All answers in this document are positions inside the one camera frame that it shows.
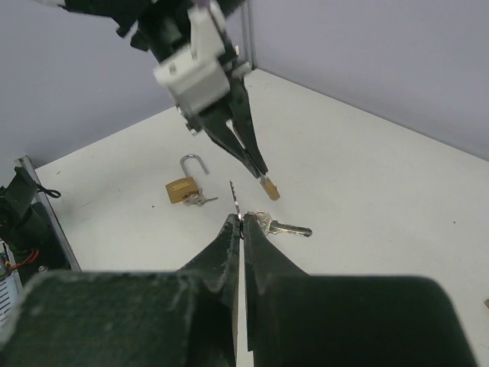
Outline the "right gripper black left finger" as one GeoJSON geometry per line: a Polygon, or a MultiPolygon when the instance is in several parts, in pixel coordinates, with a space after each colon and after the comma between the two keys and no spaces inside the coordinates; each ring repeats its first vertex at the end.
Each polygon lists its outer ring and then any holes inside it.
{"type": "Polygon", "coordinates": [[[171,272],[49,271],[1,331],[3,366],[233,366],[241,223],[171,272]]]}

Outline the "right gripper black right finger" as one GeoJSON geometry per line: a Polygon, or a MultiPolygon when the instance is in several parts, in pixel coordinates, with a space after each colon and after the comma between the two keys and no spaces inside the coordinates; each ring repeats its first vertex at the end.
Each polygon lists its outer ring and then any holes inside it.
{"type": "Polygon", "coordinates": [[[446,292],[417,276],[312,275],[242,222],[248,349],[257,366],[474,366],[446,292]]]}

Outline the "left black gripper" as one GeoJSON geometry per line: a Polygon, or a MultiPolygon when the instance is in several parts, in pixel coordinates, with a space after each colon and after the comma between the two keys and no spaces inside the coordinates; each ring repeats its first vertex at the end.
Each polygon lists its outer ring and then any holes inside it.
{"type": "Polygon", "coordinates": [[[186,119],[186,127],[194,135],[205,132],[212,142],[238,159],[255,178],[266,176],[267,165],[257,144],[245,76],[250,64],[240,60],[227,34],[225,52],[218,57],[229,81],[230,90],[194,117],[186,119]]]}

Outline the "silver key set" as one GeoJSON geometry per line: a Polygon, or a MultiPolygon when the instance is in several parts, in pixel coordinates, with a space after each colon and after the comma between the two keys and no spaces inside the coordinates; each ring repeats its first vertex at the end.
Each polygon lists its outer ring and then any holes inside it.
{"type": "MultiPolygon", "coordinates": [[[[235,210],[240,222],[240,236],[243,239],[245,237],[244,230],[243,230],[245,215],[240,210],[238,198],[235,192],[235,186],[231,180],[229,181],[229,185],[232,192],[232,198],[234,201],[235,210]]],[[[272,218],[269,212],[263,210],[248,212],[248,215],[255,220],[255,222],[259,225],[261,231],[265,236],[270,234],[278,235],[281,233],[290,233],[290,234],[309,238],[313,234],[313,231],[310,228],[306,228],[302,226],[293,226],[290,224],[284,224],[278,222],[277,220],[272,218]]]]}
{"type": "Polygon", "coordinates": [[[206,198],[202,194],[191,194],[183,200],[183,204],[186,206],[203,206],[217,199],[218,197],[206,198]]]}

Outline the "large brass padlock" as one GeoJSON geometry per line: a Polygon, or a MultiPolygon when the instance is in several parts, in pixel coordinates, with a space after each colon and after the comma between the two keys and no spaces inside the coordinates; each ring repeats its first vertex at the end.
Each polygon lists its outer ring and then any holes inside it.
{"type": "Polygon", "coordinates": [[[209,169],[199,155],[186,154],[182,156],[180,159],[180,166],[183,170],[184,178],[180,178],[179,180],[167,183],[165,186],[168,198],[172,204],[181,203],[184,200],[189,199],[191,196],[200,195],[200,187],[193,176],[189,173],[189,170],[186,166],[186,162],[190,159],[197,160],[201,168],[203,169],[203,172],[206,175],[209,175],[209,169]]]}

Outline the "small brass padlock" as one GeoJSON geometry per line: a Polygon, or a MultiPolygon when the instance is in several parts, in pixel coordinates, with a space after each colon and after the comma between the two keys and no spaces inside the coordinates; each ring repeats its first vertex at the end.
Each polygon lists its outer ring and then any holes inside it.
{"type": "Polygon", "coordinates": [[[266,192],[266,194],[271,200],[276,201],[280,199],[280,193],[277,189],[277,186],[271,181],[269,177],[261,176],[260,183],[264,191],[266,192]]]}

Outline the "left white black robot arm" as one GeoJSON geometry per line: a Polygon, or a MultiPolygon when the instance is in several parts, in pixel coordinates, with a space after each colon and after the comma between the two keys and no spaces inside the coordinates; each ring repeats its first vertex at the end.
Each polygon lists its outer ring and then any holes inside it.
{"type": "Polygon", "coordinates": [[[167,88],[189,130],[205,132],[257,179],[267,176],[254,130],[245,74],[226,29],[240,1],[55,1],[70,13],[110,18],[119,37],[157,60],[154,77],[167,88]]]}

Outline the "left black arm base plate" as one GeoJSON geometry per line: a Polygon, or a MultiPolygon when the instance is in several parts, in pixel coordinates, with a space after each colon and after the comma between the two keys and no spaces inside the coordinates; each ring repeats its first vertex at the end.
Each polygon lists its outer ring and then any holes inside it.
{"type": "Polygon", "coordinates": [[[54,232],[47,208],[35,200],[42,191],[23,167],[15,168],[11,183],[1,188],[1,240],[14,258],[10,268],[23,282],[39,272],[68,270],[71,265],[54,232]]]}

